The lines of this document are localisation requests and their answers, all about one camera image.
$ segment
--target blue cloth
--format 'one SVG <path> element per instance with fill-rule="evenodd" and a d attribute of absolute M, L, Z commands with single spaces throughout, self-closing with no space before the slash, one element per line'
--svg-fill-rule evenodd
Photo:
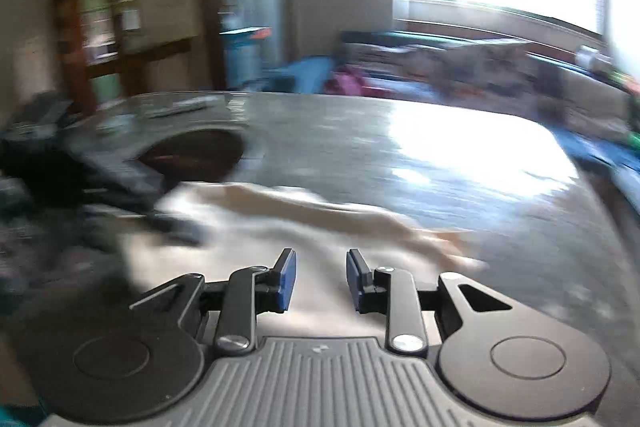
<path fill-rule="evenodd" d="M 567 156 L 597 174 L 609 174 L 613 167 L 625 165 L 640 172 L 640 158 L 633 149 L 607 140 L 591 139 L 561 127 L 548 126 Z"/>
<path fill-rule="evenodd" d="M 334 60 L 324 55 L 302 58 L 302 60 L 292 62 L 284 68 L 271 71 L 266 77 L 267 86 L 263 90 L 274 92 L 322 92 L 324 83 L 332 77 L 334 66 Z M 292 78 L 294 82 L 290 85 L 290 79 Z"/>
<path fill-rule="evenodd" d="M 367 76 L 367 85 L 392 90 L 395 95 L 391 98 L 397 100 L 409 100 L 411 102 L 442 103 L 444 97 L 429 84 L 412 82 L 410 80 L 397 80 L 395 77 L 376 73 Z"/>

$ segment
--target blue object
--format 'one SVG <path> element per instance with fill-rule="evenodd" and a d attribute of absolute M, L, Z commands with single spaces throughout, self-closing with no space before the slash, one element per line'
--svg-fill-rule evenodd
<path fill-rule="evenodd" d="M 305 57 L 292 62 L 284 68 L 272 70 L 266 77 L 267 87 L 263 90 L 273 92 L 318 93 L 323 91 L 324 83 L 332 77 L 335 61 L 331 57 L 318 55 Z"/>
<path fill-rule="evenodd" d="M 351 291 L 353 305 L 356 311 L 360 311 L 360 300 L 363 294 L 362 280 L 360 279 L 360 273 L 350 253 L 347 253 L 347 284 Z"/>
<path fill-rule="evenodd" d="M 608 140 L 591 139 L 561 127 L 548 126 L 565 154 L 585 170 L 610 176 L 612 169 L 626 166 L 640 172 L 640 158 L 633 149 Z"/>
<path fill-rule="evenodd" d="M 381 73 L 373 73 L 367 76 L 367 85 L 370 87 L 381 87 L 391 89 L 394 93 L 392 98 L 396 100 L 410 100 L 412 102 L 444 103 L 445 97 L 442 93 L 433 89 L 426 82 L 415 82 L 413 80 L 397 80 L 397 77 Z"/>
<path fill-rule="evenodd" d="M 239 30 L 230 30 L 221 32 L 223 47 L 225 49 L 225 61 L 227 67 L 226 83 L 228 87 L 238 87 L 247 80 L 243 78 L 243 69 L 255 71 L 255 75 L 259 75 L 261 70 L 260 54 L 255 52 L 253 57 L 248 57 L 242 53 L 242 49 L 248 46 L 257 46 L 264 36 L 262 34 L 270 34 L 270 28 L 240 28 Z M 244 62 L 249 60 L 253 64 L 246 65 Z"/>
<path fill-rule="evenodd" d="M 296 282 L 296 252 L 289 249 L 282 252 L 278 259 L 274 270 L 279 272 L 280 281 L 278 282 L 278 312 L 282 313 L 289 309 L 291 295 L 293 293 L 293 285 Z"/>
<path fill-rule="evenodd" d="M 0 427 L 31 427 L 45 418 L 40 407 L 0 407 Z"/>

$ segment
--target circular cap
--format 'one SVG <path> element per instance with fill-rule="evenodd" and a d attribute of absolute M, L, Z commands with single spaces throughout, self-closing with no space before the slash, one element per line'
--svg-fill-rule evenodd
<path fill-rule="evenodd" d="M 420 351 L 424 347 L 424 342 L 415 335 L 404 334 L 394 337 L 391 340 L 391 345 L 398 351 L 413 353 L 414 351 Z"/>
<path fill-rule="evenodd" d="M 511 337 L 491 350 L 495 367 L 510 377 L 539 380 L 556 374 L 566 357 L 561 347 L 537 337 Z"/>
<path fill-rule="evenodd" d="M 116 335 L 90 340 L 74 356 L 74 363 L 80 371 L 101 380 L 130 377 L 148 361 L 149 349 L 145 344 Z"/>
<path fill-rule="evenodd" d="M 242 335 L 225 335 L 217 341 L 218 347 L 225 351 L 240 351 L 249 345 L 249 339 Z"/>

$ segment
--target ribbed gray panel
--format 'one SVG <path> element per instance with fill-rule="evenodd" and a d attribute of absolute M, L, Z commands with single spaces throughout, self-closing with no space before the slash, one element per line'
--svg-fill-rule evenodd
<path fill-rule="evenodd" d="M 54 415 L 42 427 L 75 425 Z M 218 360 L 185 400 L 154 418 L 132 425 L 513 427 L 516 424 L 489 418 L 461 404 L 424 362 L 387 353 L 375 339 L 267 339 L 262 349 L 252 355 Z M 587 416 L 549 425 L 598 427 Z"/>

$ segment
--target metal screw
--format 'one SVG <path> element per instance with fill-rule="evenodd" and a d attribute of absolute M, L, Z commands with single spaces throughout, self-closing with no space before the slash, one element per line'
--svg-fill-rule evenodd
<path fill-rule="evenodd" d="M 249 346 L 249 339 L 246 339 L 242 335 L 225 335 L 220 337 L 217 341 L 218 347 L 225 351 L 240 351 Z"/>
<path fill-rule="evenodd" d="M 394 337 L 391 340 L 391 345 L 398 351 L 413 353 L 414 351 L 420 351 L 424 347 L 424 342 L 415 335 L 404 334 Z"/>

